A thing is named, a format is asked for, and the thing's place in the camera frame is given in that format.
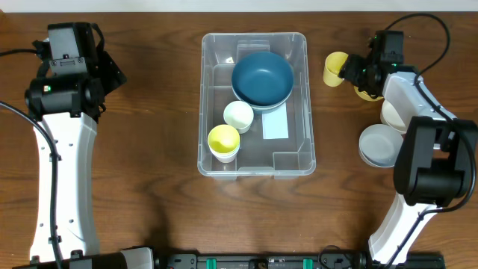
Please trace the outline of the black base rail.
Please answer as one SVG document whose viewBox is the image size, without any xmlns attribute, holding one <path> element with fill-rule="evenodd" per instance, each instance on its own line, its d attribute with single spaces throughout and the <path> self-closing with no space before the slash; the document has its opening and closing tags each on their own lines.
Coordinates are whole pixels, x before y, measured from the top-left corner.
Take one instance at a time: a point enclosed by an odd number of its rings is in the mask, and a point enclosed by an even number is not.
<svg viewBox="0 0 478 269">
<path fill-rule="evenodd" d="M 312 256 L 224 256 L 176 254 L 157 258 L 156 268 L 165 269 L 377 269 L 366 253 L 327 250 Z"/>
</svg>

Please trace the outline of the dark blue bowl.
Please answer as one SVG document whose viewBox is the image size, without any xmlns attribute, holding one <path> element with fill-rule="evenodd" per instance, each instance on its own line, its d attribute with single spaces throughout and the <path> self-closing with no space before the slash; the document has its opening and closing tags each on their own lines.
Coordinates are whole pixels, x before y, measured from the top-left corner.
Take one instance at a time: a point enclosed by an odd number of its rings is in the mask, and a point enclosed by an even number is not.
<svg viewBox="0 0 478 269">
<path fill-rule="evenodd" d="M 281 56 L 256 52 L 241 59 L 232 71 L 232 87 L 254 105 L 282 101 L 294 87 L 294 71 Z"/>
<path fill-rule="evenodd" d="M 287 102 L 287 100 L 292 96 L 292 93 L 293 93 L 293 91 L 291 90 L 290 93 L 282 101 L 277 102 L 276 104 L 262 106 L 262 105 L 254 105 L 251 102 L 246 101 L 245 98 L 240 97 L 239 93 L 234 88 L 232 88 L 232 92 L 238 100 L 247 103 L 253 109 L 253 111 L 257 114 L 266 114 L 266 113 L 270 113 L 270 112 L 278 110 L 283 104 Z"/>
</svg>

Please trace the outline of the cream cup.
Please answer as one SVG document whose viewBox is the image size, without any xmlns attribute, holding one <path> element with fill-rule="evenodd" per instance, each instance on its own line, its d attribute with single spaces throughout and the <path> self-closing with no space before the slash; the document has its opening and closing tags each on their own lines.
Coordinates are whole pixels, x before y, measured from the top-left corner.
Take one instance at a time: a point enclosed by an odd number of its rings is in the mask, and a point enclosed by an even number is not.
<svg viewBox="0 0 478 269">
<path fill-rule="evenodd" d="M 240 134 L 244 134 L 252 125 L 254 111 L 246 102 L 233 101 L 225 107 L 223 119 L 226 124 L 237 129 Z"/>
</svg>

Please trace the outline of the yellow cup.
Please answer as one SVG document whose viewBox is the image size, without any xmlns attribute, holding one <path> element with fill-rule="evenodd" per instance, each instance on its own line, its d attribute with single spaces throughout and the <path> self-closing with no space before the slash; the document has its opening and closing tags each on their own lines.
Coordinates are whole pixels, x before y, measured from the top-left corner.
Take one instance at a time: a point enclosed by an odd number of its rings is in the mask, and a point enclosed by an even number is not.
<svg viewBox="0 0 478 269">
<path fill-rule="evenodd" d="M 343 82 L 338 76 L 342 66 L 345 64 L 348 54 L 345 52 L 333 52 L 325 59 L 323 69 L 323 81 L 329 87 L 337 87 Z"/>
<path fill-rule="evenodd" d="M 230 153 L 240 145 L 240 134 L 233 126 L 222 124 L 208 133 L 210 149 L 220 154 Z"/>
</svg>

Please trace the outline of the grey small bowl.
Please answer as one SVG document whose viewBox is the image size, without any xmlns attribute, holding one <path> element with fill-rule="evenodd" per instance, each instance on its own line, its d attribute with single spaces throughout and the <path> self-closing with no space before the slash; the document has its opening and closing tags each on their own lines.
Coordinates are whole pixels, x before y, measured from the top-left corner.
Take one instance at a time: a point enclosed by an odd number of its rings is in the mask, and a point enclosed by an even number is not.
<svg viewBox="0 0 478 269">
<path fill-rule="evenodd" d="M 402 135 L 388 125 L 374 124 L 360 135 L 358 152 L 372 167 L 389 168 L 395 165 L 403 143 Z"/>
</svg>

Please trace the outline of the yellow small bowl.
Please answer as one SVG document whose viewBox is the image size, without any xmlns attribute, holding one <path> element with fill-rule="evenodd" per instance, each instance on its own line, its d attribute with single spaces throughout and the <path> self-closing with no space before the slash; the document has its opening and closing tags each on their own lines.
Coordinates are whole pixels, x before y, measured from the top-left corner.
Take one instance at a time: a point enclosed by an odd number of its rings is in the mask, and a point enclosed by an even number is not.
<svg viewBox="0 0 478 269">
<path fill-rule="evenodd" d="M 368 101 L 368 102 L 377 102 L 377 101 L 383 99 L 382 96 L 378 96 L 378 97 L 376 97 L 376 98 L 374 99 L 374 98 L 372 98 L 371 96 L 369 96 L 366 91 L 359 91 L 359 88 L 356 87 L 356 86 L 354 86 L 353 88 L 354 88 L 354 91 L 356 92 L 356 94 L 357 94 L 361 99 L 363 99 L 363 100 L 365 100 L 365 101 Z"/>
</svg>

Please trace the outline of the white small bowl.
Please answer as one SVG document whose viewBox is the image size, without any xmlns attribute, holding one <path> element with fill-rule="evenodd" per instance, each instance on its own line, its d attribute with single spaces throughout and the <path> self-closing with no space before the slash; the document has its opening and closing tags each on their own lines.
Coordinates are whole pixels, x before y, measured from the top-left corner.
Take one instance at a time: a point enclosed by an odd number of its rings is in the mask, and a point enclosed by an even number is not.
<svg viewBox="0 0 478 269">
<path fill-rule="evenodd" d="M 400 115 L 397 113 L 393 105 L 387 100 L 382 103 L 380 120 L 383 124 L 390 126 L 402 135 L 404 135 L 407 131 L 406 125 L 400 118 Z"/>
</svg>

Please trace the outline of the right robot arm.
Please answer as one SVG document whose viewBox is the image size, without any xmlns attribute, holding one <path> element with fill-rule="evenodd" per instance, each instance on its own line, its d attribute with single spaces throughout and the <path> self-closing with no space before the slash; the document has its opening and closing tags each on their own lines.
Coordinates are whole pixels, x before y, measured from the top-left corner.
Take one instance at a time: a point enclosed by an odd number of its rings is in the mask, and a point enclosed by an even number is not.
<svg viewBox="0 0 478 269">
<path fill-rule="evenodd" d="M 338 74 L 359 91 L 389 102 L 407 128 L 394 164 L 393 205 L 368 243 L 379 268 L 405 264 L 426 223 L 461 208 L 477 180 L 476 123 L 445 109 L 421 74 L 403 63 L 403 39 L 401 31 L 377 31 L 368 56 L 348 56 Z"/>
</svg>

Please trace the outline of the clear plastic storage bin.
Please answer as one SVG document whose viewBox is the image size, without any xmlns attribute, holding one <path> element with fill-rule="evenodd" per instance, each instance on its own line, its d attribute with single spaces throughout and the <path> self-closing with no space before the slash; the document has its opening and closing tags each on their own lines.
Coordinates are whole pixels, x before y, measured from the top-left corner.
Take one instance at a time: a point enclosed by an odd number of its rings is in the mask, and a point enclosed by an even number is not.
<svg viewBox="0 0 478 269">
<path fill-rule="evenodd" d="M 291 68 L 280 72 L 277 90 L 267 87 L 247 96 L 236 88 L 235 66 L 254 54 L 275 54 Z M 314 132 L 308 77 L 307 41 L 298 32 L 209 33 L 202 38 L 197 167 L 203 176 L 236 179 L 272 176 L 295 179 L 315 171 Z M 224 124 L 224 110 L 234 101 L 248 103 L 254 119 L 240 136 L 240 148 L 229 163 L 210 150 L 210 131 Z"/>
</svg>

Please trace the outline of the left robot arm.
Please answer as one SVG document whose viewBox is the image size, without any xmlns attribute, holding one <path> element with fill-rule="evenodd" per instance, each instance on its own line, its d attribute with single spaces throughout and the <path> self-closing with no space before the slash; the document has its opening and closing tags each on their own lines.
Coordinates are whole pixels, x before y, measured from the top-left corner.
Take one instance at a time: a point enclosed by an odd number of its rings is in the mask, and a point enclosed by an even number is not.
<svg viewBox="0 0 478 269">
<path fill-rule="evenodd" d="M 29 268 L 153 268 L 150 247 L 102 254 L 93 218 L 92 160 L 105 97 L 126 77 L 88 22 L 48 26 L 25 91 L 39 155 L 39 202 Z"/>
</svg>

